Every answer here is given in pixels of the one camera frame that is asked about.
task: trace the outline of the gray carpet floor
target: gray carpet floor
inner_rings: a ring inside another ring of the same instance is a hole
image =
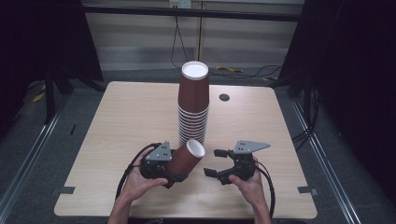
[[[255,74],[258,68],[244,69],[246,74]],[[260,74],[269,74],[274,68],[264,68]],[[106,86],[110,81],[144,81],[178,83],[178,69],[157,69],[137,71],[104,72]],[[266,86],[262,77],[251,78],[210,78],[211,84]],[[5,223],[106,223],[106,217],[57,217],[53,208],[58,199],[54,189],[64,185],[68,173],[78,154],[91,124],[97,106],[103,96],[77,80],[72,80],[74,92],[68,96],[58,96],[57,103],[66,100],[64,110],[38,156],[34,168],[24,183],[21,194],[12,206]],[[45,120],[45,98],[38,103],[32,99],[40,90],[36,86],[27,92],[25,105],[0,145],[0,195],[5,195],[14,176],[29,153],[35,139],[39,136]],[[288,87],[276,88],[276,96],[288,125],[290,136],[296,136],[303,127],[287,95]],[[396,223],[396,209],[385,197],[381,188],[365,171],[343,141],[325,105],[318,111],[315,128],[320,143],[326,150],[328,160],[332,163],[347,195],[354,204],[361,223]],[[317,156],[307,141],[299,150],[298,157],[303,166],[308,185],[318,194],[313,196],[318,209],[318,216],[306,223],[348,223],[337,202],[332,188],[323,173]],[[134,223],[149,223],[149,220],[133,220]],[[163,220],[163,223],[228,223],[225,220]],[[238,223],[252,223],[241,220]]]

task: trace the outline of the forearm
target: forearm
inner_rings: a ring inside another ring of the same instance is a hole
[[[113,210],[111,210],[108,224],[127,224],[129,219],[129,211],[132,201],[125,200],[121,196],[114,202]]]
[[[253,205],[254,224],[271,224],[271,218],[268,210],[268,205],[264,203],[257,203]]]

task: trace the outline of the table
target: table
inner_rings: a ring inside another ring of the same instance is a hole
[[[172,188],[151,189],[133,202],[131,217],[251,218],[253,211],[234,185],[206,177],[204,167],[224,170],[231,159],[215,158],[216,148],[233,149],[239,139],[267,142],[254,153],[268,169],[276,190],[274,218],[314,218],[309,193],[274,91],[263,87],[210,86],[204,147],[206,155],[190,176]],[[73,194],[61,194],[58,216],[109,216],[117,185],[127,165],[144,146],[169,141],[178,148],[178,84],[111,82],[65,182]],[[226,93],[230,100],[219,96]],[[267,202],[270,193],[263,185]]]

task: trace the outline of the stack of cups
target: stack of cups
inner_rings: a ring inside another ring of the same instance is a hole
[[[181,68],[178,89],[179,143],[195,139],[205,141],[207,115],[209,111],[209,76],[204,63],[188,62]]]

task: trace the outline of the black horizontal bar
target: black horizontal bar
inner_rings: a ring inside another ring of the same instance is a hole
[[[35,4],[34,7],[66,9],[66,10],[69,9],[69,10],[78,10],[78,11],[91,12],[91,13],[220,18],[220,19],[238,19],[238,20],[254,20],[254,21],[299,21],[301,19],[300,15],[289,15],[289,14],[268,14],[268,13],[167,8],[167,7],[114,7],[114,6],[100,6],[100,5],[88,5],[88,4],[84,4],[82,6]]]

